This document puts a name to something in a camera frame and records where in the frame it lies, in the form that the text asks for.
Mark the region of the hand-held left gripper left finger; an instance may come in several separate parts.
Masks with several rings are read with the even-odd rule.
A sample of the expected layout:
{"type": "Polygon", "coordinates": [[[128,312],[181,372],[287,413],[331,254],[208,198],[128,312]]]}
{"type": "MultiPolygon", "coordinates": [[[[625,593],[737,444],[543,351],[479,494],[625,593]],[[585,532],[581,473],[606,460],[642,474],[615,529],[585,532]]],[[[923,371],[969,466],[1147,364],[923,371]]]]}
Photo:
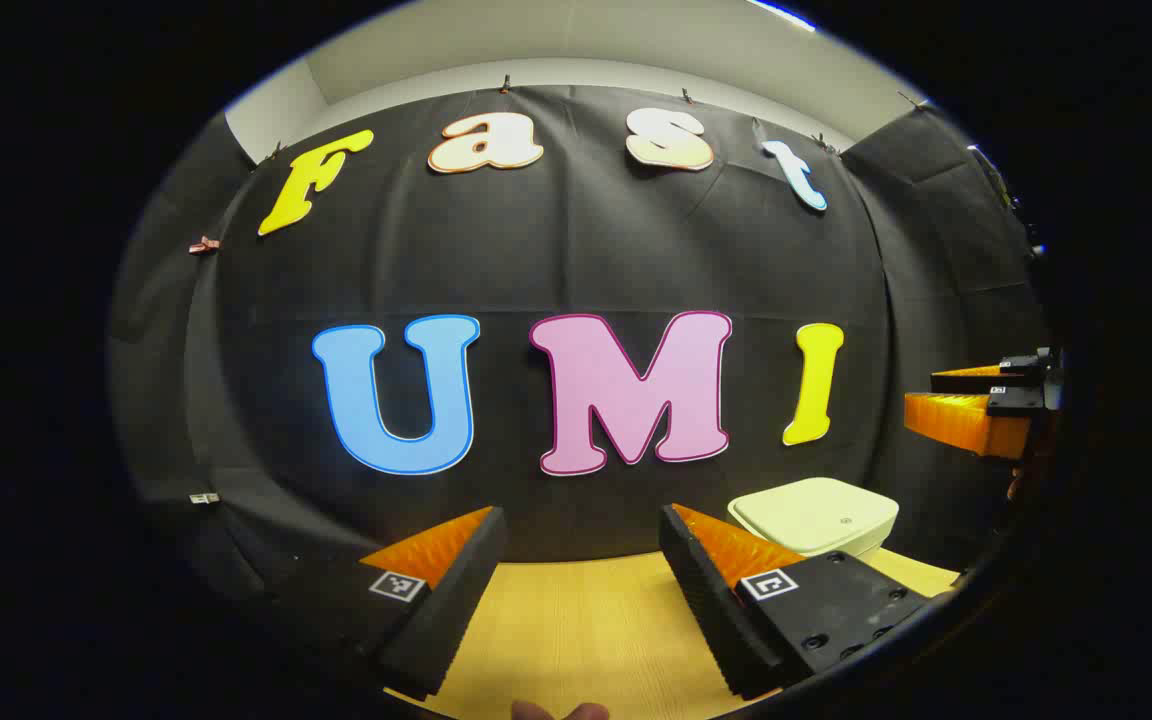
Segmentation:
{"type": "Polygon", "coordinates": [[[366,556],[302,559],[271,588],[271,620],[334,679],[425,700],[442,688],[502,559],[486,506],[366,556]]]}

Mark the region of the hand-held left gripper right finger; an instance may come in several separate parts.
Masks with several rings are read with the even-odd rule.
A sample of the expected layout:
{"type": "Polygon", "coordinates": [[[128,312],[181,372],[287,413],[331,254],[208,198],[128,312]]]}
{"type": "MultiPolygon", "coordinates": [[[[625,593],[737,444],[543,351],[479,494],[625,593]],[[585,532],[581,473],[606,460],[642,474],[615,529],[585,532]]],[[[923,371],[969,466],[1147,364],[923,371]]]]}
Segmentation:
{"type": "Polygon", "coordinates": [[[850,553],[801,556],[680,503],[660,507],[658,541],[723,680],[744,700],[832,669],[929,602],[850,553]]]}

